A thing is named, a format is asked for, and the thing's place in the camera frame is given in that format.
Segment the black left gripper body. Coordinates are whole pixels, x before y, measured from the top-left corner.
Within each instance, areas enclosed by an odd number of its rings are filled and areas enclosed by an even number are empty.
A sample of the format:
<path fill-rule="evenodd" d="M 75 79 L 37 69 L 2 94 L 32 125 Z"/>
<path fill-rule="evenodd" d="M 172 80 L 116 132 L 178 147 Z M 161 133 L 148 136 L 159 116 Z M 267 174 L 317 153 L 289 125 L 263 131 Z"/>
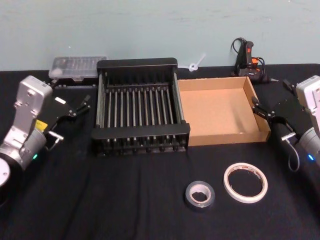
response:
<path fill-rule="evenodd" d="M 48 140 L 49 132 L 53 131 L 63 121 L 76 120 L 77 114 L 65 100 L 60 97 L 53 97 L 42 108 L 37 117 L 37 129 L 42 132 L 45 139 Z"/>

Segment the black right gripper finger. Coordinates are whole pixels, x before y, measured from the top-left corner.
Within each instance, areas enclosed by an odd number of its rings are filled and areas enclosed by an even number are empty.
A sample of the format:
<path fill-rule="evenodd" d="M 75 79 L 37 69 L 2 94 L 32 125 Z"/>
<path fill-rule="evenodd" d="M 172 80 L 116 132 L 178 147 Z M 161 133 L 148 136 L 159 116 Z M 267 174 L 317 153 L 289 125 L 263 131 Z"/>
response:
<path fill-rule="evenodd" d="M 289 82 L 287 79 L 282 82 L 283 87 L 288 90 L 291 94 L 296 94 L 296 85 Z"/>
<path fill-rule="evenodd" d="M 260 116 L 261 118 L 265 119 L 267 122 L 270 122 L 271 119 L 275 117 L 275 113 L 267 111 L 267 109 L 259 102 L 259 100 L 255 97 L 251 97 L 252 101 L 252 111 L 254 114 Z"/>

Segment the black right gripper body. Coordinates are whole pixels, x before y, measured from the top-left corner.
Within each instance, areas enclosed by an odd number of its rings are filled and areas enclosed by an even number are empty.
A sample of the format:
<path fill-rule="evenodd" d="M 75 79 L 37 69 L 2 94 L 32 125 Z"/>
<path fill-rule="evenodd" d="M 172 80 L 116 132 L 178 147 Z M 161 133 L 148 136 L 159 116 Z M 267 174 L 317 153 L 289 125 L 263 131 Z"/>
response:
<path fill-rule="evenodd" d="M 312 127 L 310 115 L 295 96 L 278 102 L 272 109 L 276 116 L 284 117 L 298 137 Z"/>

